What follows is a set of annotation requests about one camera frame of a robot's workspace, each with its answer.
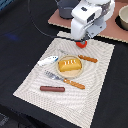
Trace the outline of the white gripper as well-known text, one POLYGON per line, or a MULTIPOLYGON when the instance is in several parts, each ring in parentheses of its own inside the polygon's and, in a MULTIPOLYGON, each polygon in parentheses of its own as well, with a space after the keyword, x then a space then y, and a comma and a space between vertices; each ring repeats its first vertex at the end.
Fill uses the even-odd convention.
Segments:
POLYGON ((112 0, 81 0, 72 10, 71 35, 75 40, 85 41, 106 28, 112 16, 112 0))

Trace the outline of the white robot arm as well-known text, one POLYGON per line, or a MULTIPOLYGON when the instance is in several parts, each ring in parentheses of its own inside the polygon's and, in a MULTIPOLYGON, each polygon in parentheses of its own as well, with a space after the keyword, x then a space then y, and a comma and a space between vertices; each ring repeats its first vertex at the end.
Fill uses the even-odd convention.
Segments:
POLYGON ((98 35, 106 28, 114 8, 114 0, 81 0, 71 13, 72 37, 84 41, 98 35))

